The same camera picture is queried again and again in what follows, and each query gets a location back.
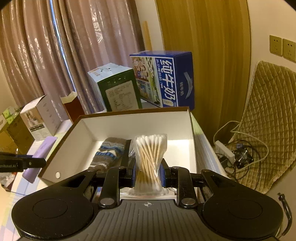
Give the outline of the purple cosmetic tube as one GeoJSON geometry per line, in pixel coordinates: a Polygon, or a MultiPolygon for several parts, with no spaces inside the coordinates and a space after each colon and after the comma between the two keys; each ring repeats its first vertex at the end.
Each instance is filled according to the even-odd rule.
{"type": "Polygon", "coordinates": [[[57,137],[46,137],[36,152],[29,158],[29,166],[23,172],[22,177],[30,183],[34,183],[39,171],[46,166],[46,157],[55,144],[57,137]]]}

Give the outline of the striped knitted pouch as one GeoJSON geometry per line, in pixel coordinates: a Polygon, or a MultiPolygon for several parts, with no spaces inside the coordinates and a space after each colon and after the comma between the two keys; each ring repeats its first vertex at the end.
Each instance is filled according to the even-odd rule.
{"type": "Polygon", "coordinates": [[[107,172],[118,160],[120,160],[125,151],[127,140],[123,138],[109,137],[104,140],[95,153],[89,171],[98,173],[107,172]]]}

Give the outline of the bag of cotton swabs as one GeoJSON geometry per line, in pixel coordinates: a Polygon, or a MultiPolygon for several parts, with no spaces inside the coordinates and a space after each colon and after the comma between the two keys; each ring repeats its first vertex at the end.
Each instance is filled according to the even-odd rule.
{"type": "Polygon", "coordinates": [[[137,165],[135,185],[128,194],[134,197],[156,197],[176,194],[173,188],[161,183],[161,161],[167,150],[167,135],[137,136],[133,140],[133,152],[137,165]]]}

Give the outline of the black shaver box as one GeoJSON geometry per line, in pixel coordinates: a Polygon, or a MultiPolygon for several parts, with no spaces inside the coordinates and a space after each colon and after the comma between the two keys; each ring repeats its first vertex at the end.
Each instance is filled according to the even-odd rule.
{"type": "Polygon", "coordinates": [[[125,143],[125,149],[124,149],[122,159],[121,159],[121,163],[120,163],[120,165],[123,166],[123,167],[128,166],[129,153],[130,153],[130,143],[131,143],[131,140],[127,140],[126,143],[125,143]]]}

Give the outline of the stacked cardboard boxes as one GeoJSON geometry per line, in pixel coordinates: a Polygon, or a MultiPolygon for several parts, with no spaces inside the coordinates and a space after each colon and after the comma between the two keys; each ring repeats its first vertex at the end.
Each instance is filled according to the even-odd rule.
{"type": "Polygon", "coordinates": [[[1,152],[27,154],[34,140],[20,116],[20,109],[10,106],[1,113],[1,152]]]}

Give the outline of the large brown cardboard box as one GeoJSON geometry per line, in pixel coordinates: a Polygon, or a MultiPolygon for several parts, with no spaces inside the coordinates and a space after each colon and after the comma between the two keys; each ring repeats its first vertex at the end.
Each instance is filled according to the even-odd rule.
{"type": "Polygon", "coordinates": [[[153,108],[84,115],[53,150],[39,177],[56,183],[86,170],[109,137],[124,138],[152,152],[151,138],[165,134],[164,159],[192,173],[203,169],[225,175],[209,141],[186,107],[153,108]]]}

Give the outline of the white product box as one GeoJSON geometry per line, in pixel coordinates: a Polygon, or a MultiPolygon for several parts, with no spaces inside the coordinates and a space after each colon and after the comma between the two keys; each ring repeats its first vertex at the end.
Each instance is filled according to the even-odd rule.
{"type": "Polygon", "coordinates": [[[26,104],[20,116],[36,141],[54,136],[62,121],[48,96],[41,96],[26,104]]]}

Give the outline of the white power strip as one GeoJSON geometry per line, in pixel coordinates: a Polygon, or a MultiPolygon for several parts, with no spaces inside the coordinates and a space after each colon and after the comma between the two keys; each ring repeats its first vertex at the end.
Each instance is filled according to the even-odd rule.
{"type": "Polygon", "coordinates": [[[215,152],[224,155],[229,159],[231,164],[234,164],[235,154],[230,149],[228,149],[222,142],[215,142],[215,152]]]}

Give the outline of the light blue milk carton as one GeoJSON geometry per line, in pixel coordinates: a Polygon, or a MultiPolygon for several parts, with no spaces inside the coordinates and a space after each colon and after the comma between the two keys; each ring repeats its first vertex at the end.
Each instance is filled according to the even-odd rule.
{"type": "Polygon", "coordinates": [[[108,63],[89,71],[88,76],[95,97],[106,111],[142,108],[132,68],[108,63]]]}

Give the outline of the dark blue milk carton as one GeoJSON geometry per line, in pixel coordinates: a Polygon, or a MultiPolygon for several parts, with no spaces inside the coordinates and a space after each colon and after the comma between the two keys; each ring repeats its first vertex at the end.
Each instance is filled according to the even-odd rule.
{"type": "Polygon", "coordinates": [[[160,108],[195,107],[191,52],[141,51],[130,54],[140,98],[160,108]]]}

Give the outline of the quilted olive chair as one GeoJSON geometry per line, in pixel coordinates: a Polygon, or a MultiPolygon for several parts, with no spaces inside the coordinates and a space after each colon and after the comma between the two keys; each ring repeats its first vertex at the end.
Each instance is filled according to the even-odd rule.
{"type": "Polygon", "coordinates": [[[295,166],[295,72],[260,61],[233,140],[251,142],[260,156],[240,175],[239,183],[266,194],[295,166]]]}

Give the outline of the pink curtain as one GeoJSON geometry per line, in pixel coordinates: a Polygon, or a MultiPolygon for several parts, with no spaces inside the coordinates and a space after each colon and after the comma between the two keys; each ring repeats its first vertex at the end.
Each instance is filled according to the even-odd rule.
{"type": "Polygon", "coordinates": [[[1,66],[18,106],[46,95],[60,119],[76,92],[86,114],[103,110],[88,72],[129,66],[144,48],[135,1],[1,1],[1,66]]]}

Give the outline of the wooden door panel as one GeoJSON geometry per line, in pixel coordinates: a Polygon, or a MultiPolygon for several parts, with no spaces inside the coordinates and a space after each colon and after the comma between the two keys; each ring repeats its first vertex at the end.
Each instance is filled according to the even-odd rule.
{"type": "Polygon", "coordinates": [[[208,140],[230,138],[250,75],[251,35],[247,1],[157,1],[164,48],[193,55],[193,115],[208,140]]]}

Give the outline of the double wall socket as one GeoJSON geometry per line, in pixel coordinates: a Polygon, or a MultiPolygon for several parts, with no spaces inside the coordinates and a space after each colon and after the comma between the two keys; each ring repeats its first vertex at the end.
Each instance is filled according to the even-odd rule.
{"type": "Polygon", "coordinates": [[[269,36],[269,51],[271,54],[295,62],[295,42],[281,37],[269,36]]]}

